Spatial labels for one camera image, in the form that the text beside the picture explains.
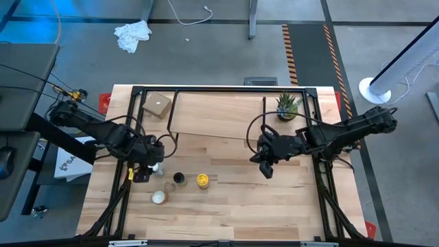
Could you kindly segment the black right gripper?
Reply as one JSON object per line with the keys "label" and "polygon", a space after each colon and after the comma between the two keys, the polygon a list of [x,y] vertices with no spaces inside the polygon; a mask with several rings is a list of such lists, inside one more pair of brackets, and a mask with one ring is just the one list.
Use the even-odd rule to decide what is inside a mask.
{"label": "black right gripper", "polygon": [[298,136],[279,135],[264,132],[257,141],[257,153],[250,157],[252,163],[260,163],[259,170],[265,178],[271,179],[273,163],[288,161],[291,157],[305,153],[305,144]]}

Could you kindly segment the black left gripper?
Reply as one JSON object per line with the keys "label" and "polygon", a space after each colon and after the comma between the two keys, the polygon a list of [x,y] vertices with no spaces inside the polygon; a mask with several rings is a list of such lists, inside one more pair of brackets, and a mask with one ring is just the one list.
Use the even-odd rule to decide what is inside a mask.
{"label": "black left gripper", "polygon": [[[155,166],[163,162],[165,158],[165,146],[153,135],[139,137],[130,149],[128,160],[138,163],[141,167]],[[136,171],[132,181],[134,183],[148,183],[151,173],[147,171]]]}

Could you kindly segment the black-lid green-label spice jar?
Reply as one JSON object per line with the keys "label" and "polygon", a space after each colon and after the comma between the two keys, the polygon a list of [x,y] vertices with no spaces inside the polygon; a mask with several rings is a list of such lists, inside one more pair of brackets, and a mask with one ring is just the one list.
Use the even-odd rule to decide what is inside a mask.
{"label": "black-lid green-label spice jar", "polygon": [[173,180],[179,187],[185,187],[188,183],[187,177],[182,172],[176,172],[173,176]]}

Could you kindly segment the wooden shelf with black legs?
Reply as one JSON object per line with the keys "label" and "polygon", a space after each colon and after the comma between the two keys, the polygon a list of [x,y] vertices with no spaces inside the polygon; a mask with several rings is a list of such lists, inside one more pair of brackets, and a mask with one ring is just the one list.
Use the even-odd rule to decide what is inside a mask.
{"label": "wooden shelf with black legs", "polygon": [[256,140],[262,120],[250,122],[268,108],[270,94],[168,92],[174,103],[172,133]]}

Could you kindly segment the potted succulent plant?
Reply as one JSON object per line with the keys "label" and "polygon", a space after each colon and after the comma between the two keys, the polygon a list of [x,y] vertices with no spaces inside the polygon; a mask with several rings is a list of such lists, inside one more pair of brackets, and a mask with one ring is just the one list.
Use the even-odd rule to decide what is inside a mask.
{"label": "potted succulent plant", "polygon": [[296,117],[296,113],[298,113],[298,109],[302,104],[301,99],[296,99],[296,96],[291,95],[287,92],[282,92],[277,101],[277,117],[281,121],[291,121]]}

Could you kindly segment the small cardboard box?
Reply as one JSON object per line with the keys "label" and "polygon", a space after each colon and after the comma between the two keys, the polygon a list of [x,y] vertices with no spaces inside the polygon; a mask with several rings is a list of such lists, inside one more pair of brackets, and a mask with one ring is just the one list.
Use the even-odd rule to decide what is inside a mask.
{"label": "small cardboard box", "polygon": [[171,105],[171,99],[155,91],[150,91],[146,95],[142,108],[147,113],[159,119],[164,119],[166,114],[170,111]]}

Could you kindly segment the white printed bag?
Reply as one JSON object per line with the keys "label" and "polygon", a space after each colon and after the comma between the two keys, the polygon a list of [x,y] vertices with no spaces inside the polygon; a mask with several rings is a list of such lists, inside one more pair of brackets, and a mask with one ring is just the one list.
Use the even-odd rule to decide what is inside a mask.
{"label": "white printed bag", "polygon": [[68,153],[62,148],[58,148],[56,157],[56,167],[54,170],[55,179],[65,179],[67,182],[75,180],[93,171],[93,166],[86,161]]}

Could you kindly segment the black floor outlet box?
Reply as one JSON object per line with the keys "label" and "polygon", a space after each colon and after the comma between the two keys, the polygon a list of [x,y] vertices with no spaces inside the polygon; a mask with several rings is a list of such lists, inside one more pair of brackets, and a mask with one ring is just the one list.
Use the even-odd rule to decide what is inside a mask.
{"label": "black floor outlet box", "polygon": [[244,86],[278,86],[276,77],[245,77]]}

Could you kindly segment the dark grey desk surface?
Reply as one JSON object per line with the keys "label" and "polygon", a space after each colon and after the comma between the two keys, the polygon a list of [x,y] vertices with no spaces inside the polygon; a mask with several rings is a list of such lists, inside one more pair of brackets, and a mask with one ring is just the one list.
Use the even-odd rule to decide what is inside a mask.
{"label": "dark grey desk surface", "polygon": [[0,148],[16,148],[14,170],[9,177],[0,180],[0,222],[10,214],[39,138],[37,132],[0,132]]}
{"label": "dark grey desk surface", "polygon": [[59,49],[55,44],[0,43],[0,131],[25,129]]}

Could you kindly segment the black computer mouse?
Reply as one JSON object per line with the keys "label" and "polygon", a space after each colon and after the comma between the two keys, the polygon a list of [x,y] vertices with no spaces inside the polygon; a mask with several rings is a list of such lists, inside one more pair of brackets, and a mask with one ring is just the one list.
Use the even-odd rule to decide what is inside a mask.
{"label": "black computer mouse", "polygon": [[14,170],[16,148],[4,146],[0,148],[0,180],[9,177]]}

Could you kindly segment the crumpled white cloth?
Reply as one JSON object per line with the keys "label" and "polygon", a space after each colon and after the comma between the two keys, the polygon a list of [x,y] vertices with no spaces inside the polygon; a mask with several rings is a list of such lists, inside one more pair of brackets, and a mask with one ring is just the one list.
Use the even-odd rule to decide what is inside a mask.
{"label": "crumpled white cloth", "polygon": [[139,41],[149,40],[152,31],[145,21],[139,21],[116,27],[114,35],[118,37],[118,46],[129,54],[133,54],[137,50]]}

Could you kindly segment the grey table leg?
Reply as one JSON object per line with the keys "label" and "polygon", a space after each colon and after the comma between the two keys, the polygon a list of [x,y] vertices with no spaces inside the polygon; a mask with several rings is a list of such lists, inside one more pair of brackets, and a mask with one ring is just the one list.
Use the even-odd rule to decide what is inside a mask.
{"label": "grey table leg", "polygon": [[249,32],[248,32],[249,40],[254,39],[256,36],[257,5],[258,5],[258,0],[249,0]]}
{"label": "grey table leg", "polygon": [[156,0],[143,0],[143,8],[141,11],[141,20],[148,22]]}

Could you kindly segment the white tower fan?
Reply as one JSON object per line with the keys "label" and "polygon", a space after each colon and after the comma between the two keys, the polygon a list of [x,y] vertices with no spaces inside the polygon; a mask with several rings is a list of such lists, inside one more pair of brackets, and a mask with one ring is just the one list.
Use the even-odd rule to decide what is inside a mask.
{"label": "white tower fan", "polygon": [[[371,104],[396,104],[405,97],[413,82],[407,76],[417,70],[431,56],[439,51],[439,22],[426,27],[403,51],[391,60],[374,78],[364,78],[358,88],[360,95]],[[392,89],[404,82],[406,91],[390,103]]]}

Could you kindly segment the black desk frame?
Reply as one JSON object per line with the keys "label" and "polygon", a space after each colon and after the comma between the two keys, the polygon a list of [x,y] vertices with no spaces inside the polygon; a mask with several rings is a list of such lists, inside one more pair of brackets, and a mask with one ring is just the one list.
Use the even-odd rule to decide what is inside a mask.
{"label": "black desk frame", "polygon": [[82,158],[91,165],[95,161],[97,152],[94,146],[84,145],[76,139],[76,137],[85,137],[85,134],[66,133],[36,113],[31,115],[26,130],[38,132],[47,142],[41,158],[33,158],[29,163],[28,169],[36,173],[23,205],[22,215],[31,214],[41,185],[67,184],[67,182],[54,178],[58,148],[63,148],[71,154],[77,155],[78,158]]}

